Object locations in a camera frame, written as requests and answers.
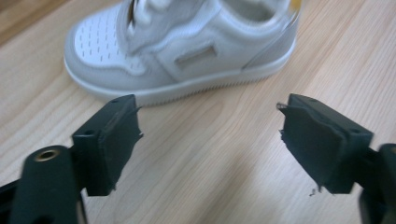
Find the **shoelace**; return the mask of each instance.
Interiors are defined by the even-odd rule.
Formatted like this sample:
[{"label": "shoelace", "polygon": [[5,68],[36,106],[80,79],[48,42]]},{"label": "shoelace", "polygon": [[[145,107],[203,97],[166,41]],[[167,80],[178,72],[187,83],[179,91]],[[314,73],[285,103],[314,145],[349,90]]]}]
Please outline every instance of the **shoelace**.
[{"label": "shoelace", "polygon": [[166,10],[171,4],[172,0],[133,0],[130,9],[131,25],[134,29],[136,24],[148,26],[151,24],[151,14],[148,11],[149,7],[157,11]]}]

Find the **metal screw hole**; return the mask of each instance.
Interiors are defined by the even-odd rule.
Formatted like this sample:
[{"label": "metal screw hole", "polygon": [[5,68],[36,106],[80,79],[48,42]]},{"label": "metal screw hole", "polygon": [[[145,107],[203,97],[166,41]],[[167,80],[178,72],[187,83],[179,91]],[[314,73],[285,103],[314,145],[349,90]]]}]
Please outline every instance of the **metal screw hole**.
[{"label": "metal screw hole", "polygon": [[52,160],[53,158],[57,157],[59,155],[60,151],[58,149],[49,149],[47,151],[40,152],[35,157],[36,161],[49,161]]}]

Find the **wooden table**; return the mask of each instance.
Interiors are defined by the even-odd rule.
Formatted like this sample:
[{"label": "wooden table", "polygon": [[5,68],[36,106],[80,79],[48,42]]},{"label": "wooden table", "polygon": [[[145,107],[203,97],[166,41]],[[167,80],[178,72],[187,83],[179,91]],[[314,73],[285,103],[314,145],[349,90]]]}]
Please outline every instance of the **wooden table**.
[{"label": "wooden table", "polygon": [[[68,29],[116,1],[73,0],[0,47],[0,185],[104,103],[64,69]],[[396,142],[396,1],[305,0],[298,45],[261,82],[143,108],[145,134],[118,188],[86,199],[90,223],[360,223],[352,195],[316,187],[280,140],[277,102],[299,93]]]}]

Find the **sneaker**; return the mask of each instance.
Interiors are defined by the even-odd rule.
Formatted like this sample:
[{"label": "sneaker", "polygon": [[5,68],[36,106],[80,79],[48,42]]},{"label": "sneaker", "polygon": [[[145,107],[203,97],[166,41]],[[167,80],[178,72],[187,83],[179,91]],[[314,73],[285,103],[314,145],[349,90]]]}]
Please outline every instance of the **sneaker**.
[{"label": "sneaker", "polygon": [[156,105],[279,71],[301,0],[125,0],[69,32],[65,67],[104,100]]}]

